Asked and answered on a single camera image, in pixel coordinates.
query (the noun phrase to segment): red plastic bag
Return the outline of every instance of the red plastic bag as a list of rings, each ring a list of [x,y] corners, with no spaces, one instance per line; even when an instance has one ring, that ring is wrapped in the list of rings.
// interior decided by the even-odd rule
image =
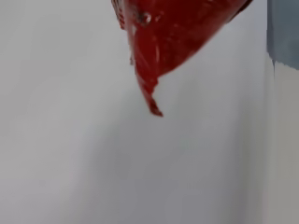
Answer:
[[[128,33],[135,73],[152,114],[158,77],[193,56],[252,0],[112,0]]]

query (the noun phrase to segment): plastic bag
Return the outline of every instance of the plastic bag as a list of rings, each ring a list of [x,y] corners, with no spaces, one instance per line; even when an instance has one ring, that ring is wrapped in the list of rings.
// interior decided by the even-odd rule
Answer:
[[[252,0],[112,0],[128,33],[138,83],[152,114],[158,77],[193,56]]]

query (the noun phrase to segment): crinkled plastic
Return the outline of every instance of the crinkled plastic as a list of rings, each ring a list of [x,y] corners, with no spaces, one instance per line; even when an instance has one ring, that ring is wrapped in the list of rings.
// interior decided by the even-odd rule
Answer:
[[[158,77],[193,56],[252,0],[112,0],[128,33],[138,83],[152,114]]]

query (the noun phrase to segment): red wrapper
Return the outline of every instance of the red wrapper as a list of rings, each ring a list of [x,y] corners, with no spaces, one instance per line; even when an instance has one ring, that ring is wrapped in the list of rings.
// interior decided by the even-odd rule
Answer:
[[[112,0],[128,33],[138,83],[152,114],[158,77],[193,56],[252,0]]]

